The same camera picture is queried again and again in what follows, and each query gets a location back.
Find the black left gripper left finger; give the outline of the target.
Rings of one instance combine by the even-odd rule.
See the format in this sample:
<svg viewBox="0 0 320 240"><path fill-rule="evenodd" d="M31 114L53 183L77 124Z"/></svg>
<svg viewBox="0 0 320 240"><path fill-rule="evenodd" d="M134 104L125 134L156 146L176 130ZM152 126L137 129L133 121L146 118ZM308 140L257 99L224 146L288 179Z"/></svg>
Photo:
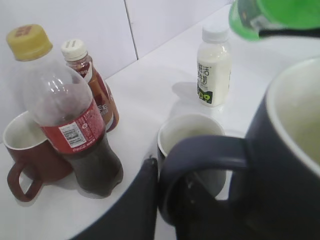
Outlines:
<svg viewBox="0 0 320 240"><path fill-rule="evenodd" d="M158 162L148 157L119 200L74 240L153 240L158 197Z"/></svg>

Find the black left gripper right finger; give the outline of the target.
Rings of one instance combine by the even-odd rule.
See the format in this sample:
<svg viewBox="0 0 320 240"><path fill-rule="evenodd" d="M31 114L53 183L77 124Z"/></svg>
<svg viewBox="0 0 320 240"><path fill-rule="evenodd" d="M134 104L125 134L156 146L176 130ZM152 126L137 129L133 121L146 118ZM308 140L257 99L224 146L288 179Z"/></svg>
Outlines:
<svg viewBox="0 0 320 240"><path fill-rule="evenodd" d="M207 192L194 173L182 178L181 190L172 200L172 216L178 240L239 240L230 212Z"/></svg>

